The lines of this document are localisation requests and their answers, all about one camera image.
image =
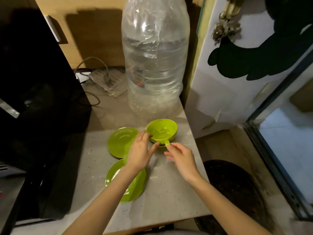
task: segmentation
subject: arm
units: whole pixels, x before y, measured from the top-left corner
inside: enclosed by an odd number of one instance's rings
[[[175,161],[179,172],[195,190],[216,220],[229,235],[271,235],[256,221],[238,209],[198,172],[191,149],[171,143],[164,154]]]
[[[151,134],[142,131],[137,136],[128,154],[127,164],[122,167],[112,182],[95,198],[84,212],[62,235],[102,235],[117,208],[124,192],[138,173],[147,166],[155,143],[148,151]]]

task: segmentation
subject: finger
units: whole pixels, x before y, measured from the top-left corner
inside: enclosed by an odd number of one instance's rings
[[[189,150],[189,148],[187,148],[186,146],[182,145],[179,142],[171,142],[171,145],[174,145],[175,147],[177,147],[183,154]]]
[[[137,135],[136,141],[141,141],[145,133],[146,133],[146,130],[141,131],[141,132]]]
[[[143,137],[142,137],[142,140],[143,140],[144,142],[148,143],[149,138],[150,138],[151,136],[152,136],[152,134],[150,134],[150,133],[145,133],[145,134],[143,135]]]
[[[171,156],[171,157],[173,156],[171,152],[167,152],[167,151],[164,152],[164,155]]]
[[[174,158],[183,156],[183,154],[179,151],[179,149],[172,144],[167,146],[167,150],[170,151],[170,153],[173,155]]]
[[[159,142],[156,142],[155,144],[152,145],[152,147],[147,152],[147,155],[148,155],[149,158],[152,157],[152,155],[154,154],[155,150],[159,147],[159,145],[160,145]]]
[[[174,161],[175,162],[175,158],[171,157],[171,156],[166,156],[166,158],[170,161]]]

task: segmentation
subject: cup handle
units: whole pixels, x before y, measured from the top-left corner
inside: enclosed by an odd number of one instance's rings
[[[170,141],[165,140],[165,146],[167,147],[168,145],[170,145]]]

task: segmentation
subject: hand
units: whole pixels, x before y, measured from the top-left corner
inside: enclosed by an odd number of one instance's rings
[[[177,169],[189,183],[200,176],[192,150],[181,143],[172,142],[167,146],[169,152],[164,152],[166,158],[176,162]]]
[[[152,134],[146,133],[145,130],[141,131],[129,150],[126,166],[134,170],[136,175],[147,166],[155,150],[160,145],[159,142],[156,142],[148,151],[150,137],[152,137]]]

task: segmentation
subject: green cup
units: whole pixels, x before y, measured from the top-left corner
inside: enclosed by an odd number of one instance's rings
[[[168,146],[175,139],[177,128],[177,123],[172,120],[158,119],[148,124],[146,132],[153,134],[151,142],[160,142],[160,145]]]

